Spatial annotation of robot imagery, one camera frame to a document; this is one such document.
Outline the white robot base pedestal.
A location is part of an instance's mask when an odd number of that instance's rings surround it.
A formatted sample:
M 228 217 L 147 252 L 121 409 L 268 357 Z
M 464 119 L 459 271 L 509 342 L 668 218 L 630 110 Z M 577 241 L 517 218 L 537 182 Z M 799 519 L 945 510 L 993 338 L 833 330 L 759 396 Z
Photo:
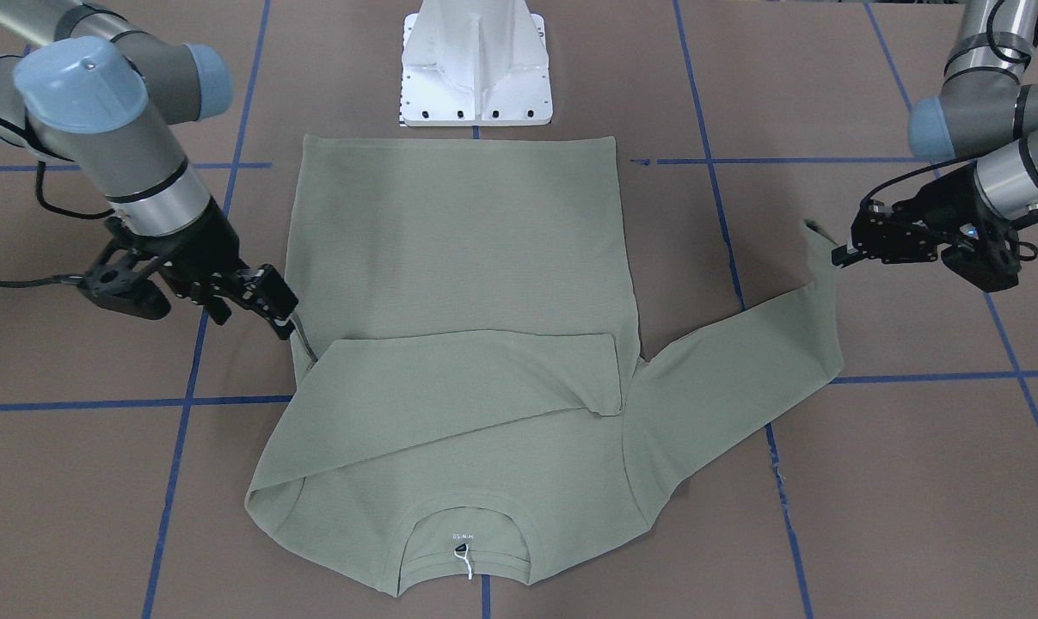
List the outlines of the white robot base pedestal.
M 398 122 L 545 126 L 554 116 L 546 23 L 525 1 L 424 1 L 403 19 Z

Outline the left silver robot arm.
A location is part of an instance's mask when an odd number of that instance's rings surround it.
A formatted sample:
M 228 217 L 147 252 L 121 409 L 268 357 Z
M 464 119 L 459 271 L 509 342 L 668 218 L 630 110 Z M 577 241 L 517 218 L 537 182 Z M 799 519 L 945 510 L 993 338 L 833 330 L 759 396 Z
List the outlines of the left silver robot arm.
M 1038 255 L 1038 83 L 1023 83 L 1038 41 L 1037 1 L 969 1 L 944 63 L 943 90 L 916 103 L 909 149 L 949 172 L 892 206 L 868 193 L 834 266 L 940 261 L 984 292 L 1015 287 Z

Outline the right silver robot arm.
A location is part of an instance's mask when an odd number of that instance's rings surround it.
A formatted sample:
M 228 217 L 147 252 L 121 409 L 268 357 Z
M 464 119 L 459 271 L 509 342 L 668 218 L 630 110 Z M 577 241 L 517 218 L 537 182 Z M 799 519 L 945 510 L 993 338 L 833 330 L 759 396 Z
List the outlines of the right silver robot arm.
M 0 140 L 36 160 L 35 197 L 50 163 L 71 163 L 107 201 L 110 242 L 83 273 L 26 279 L 71 285 L 95 306 L 161 320 L 171 298 L 224 324 L 231 306 L 279 340 L 301 332 L 298 298 L 271 264 L 249 267 L 226 215 L 172 126 L 218 116 L 233 78 L 209 46 L 172 46 L 86 1 L 0 1 L 0 28 L 34 47 L 0 55 Z

